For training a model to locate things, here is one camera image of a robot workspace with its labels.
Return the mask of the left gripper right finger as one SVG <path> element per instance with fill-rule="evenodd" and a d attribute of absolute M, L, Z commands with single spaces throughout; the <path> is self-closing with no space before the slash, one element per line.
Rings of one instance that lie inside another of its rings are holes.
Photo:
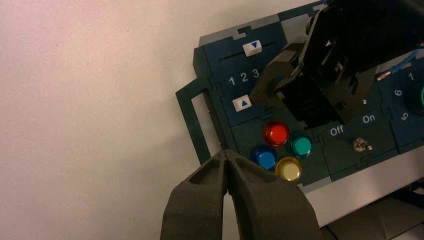
<path fill-rule="evenodd" d="M 316 213 L 301 189 L 242 155 L 226 151 L 228 193 L 242 240 L 321 240 Z"/>

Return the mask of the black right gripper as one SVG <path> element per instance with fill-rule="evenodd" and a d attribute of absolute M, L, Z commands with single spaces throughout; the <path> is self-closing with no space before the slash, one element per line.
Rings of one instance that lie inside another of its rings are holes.
<path fill-rule="evenodd" d="M 253 105 L 285 109 L 315 128 L 348 123 L 372 82 L 362 73 L 378 64 L 377 3 L 329 3 L 261 72 L 250 92 Z"/>

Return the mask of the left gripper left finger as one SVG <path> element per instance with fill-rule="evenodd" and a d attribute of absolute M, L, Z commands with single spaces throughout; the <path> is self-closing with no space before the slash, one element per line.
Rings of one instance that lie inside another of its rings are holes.
<path fill-rule="evenodd" d="M 162 240 L 220 240 L 228 159 L 220 151 L 171 192 L 163 213 Z"/>

